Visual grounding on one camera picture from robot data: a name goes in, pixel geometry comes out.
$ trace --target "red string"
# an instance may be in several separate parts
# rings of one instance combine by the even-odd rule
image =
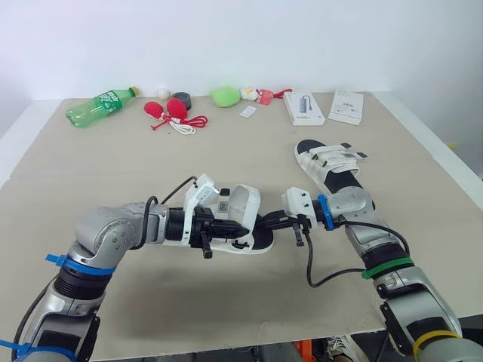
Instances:
[[[197,115],[191,119],[182,119],[180,121],[181,124],[189,124],[192,127],[196,128],[204,128],[208,123],[208,118],[204,115]]]
[[[170,115],[163,115],[162,120],[163,122],[161,122],[160,124],[157,124],[156,126],[151,126],[152,130],[157,130],[163,124],[167,124],[173,121],[173,117],[171,117]],[[196,127],[196,128],[204,128],[206,127],[207,123],[208,123],[208,118],[204,115],[197,115],[196,117],[191,119],[180,119],[180,124],[189,124],[191,127]]]
[[[282,92],[278,92],[278,93],[273,94],[273,98],[282,99],[284,97],[285,92],[291,92],[291,91],[292,90],[290,88],[284,89]]]

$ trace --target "blue cable tie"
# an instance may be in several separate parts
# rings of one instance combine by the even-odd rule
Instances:
[[[327,204],[327,197],[324,194],[320,194],[317,196],[317,200],[322,207],[322,213],[324,213],[325,221],[327,224],[327,230],[332,231],[335,229],[334,221],[332,220],[331,210],[329,209],[329,205]]]
[[[69,259],[67,255],[54,255],[54,254],[47,254],[45,260],[48,262],[53,262],[55,265],[59,267],[66,266],[67,268],[71,268],[76,270],[77,272],[81,272],[84,274],[89,275],[111,275],[114,273],[115,268],[109,269],[101,269],[101,268],[93,268],[92,266],[82,265],[78,262]]]
[[[49,351],[49,352],[63,354],[64,356],[68,357],[72,362],[77,362],[77,358],[75,357],[74,352],[69,351],[68,349],[65,349],[65,348],[47,347],[47,346],[32,347],[30,343],[24,343],[22,345],[18,345],[17,343],[5,341],[4,339],[0,339],[0,346],[17,350],[18,357],[27,356],[28,354],[31,354],[33,352]]]

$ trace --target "white box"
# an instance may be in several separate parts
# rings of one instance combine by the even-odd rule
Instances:
[[[310,92],[286,92],[284,103],[294,126],[322,126],[325,123],[325,117]]]
[[[364,95],[336,90],[332,102],[329,119],[345,122],[357,126],[362,120],[362,107],[364,106]]]

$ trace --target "red tag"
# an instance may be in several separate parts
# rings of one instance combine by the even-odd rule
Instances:
[[[265,104],[266,106],[272,102],[273,98],[273,92],[267,89],[260,89],[258,91],[258,98],[257,98],[257,103],[259,104]]]

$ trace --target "green sponge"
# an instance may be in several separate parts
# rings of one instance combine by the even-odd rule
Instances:
[[[234,87],[221,87],[211,91],[211,98],[219,107],[230,107],[240,101],[240,92]]]

